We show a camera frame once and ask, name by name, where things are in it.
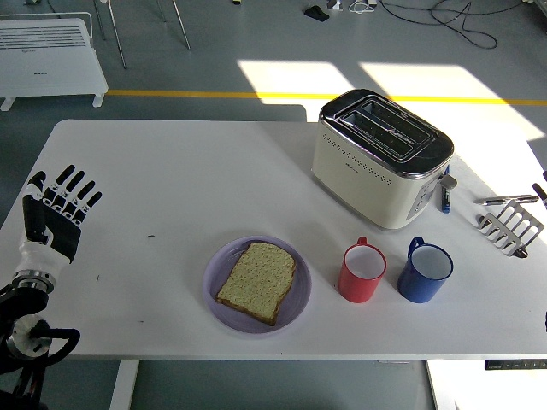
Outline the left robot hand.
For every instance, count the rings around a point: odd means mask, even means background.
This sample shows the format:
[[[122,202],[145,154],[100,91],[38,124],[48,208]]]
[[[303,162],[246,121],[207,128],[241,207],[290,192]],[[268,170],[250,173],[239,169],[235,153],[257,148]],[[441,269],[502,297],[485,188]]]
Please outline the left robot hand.
[[[96,182],[73,164],[51,182],[44,171],[33,175],[22,196],[24,233],[18,269],[53,275],[71,264],[81,226],[102,196]]]

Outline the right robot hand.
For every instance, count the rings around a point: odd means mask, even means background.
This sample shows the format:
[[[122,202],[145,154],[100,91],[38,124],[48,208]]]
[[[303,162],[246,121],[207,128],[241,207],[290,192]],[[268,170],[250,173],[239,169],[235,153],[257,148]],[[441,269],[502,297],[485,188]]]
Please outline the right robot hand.
[[[547,171],[544,170],[542,172],[542,176],[544,178],[544,181],[547,181]],[[544,207],[547,208],[547,193],[542,188],[542,186],[539,183],[533,183],[532,188],[535,191],[535,193],[538,195],[539,200],[543,203]]]

